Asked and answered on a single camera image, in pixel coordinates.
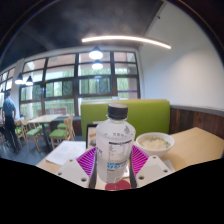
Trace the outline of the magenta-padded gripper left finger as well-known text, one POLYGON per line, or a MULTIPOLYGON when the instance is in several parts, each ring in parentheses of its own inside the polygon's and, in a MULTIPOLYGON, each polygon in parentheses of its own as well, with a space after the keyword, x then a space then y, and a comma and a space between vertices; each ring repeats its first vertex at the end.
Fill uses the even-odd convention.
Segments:
POLYGON ((94 147, 77 159, 69 159, 56 175, 83 188, 94 189, 97 180, 96 150, 94 147))

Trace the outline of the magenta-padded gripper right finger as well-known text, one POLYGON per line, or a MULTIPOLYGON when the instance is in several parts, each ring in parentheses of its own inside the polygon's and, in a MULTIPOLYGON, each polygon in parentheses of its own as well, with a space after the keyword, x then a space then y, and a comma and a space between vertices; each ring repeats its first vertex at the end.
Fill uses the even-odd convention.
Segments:
POLYGON ((137 146, 133 146, 129 171, 131 188, 136 189, 172 174, 174 168, 169 160, 162 161, 156 155, 149 156, 137 146))

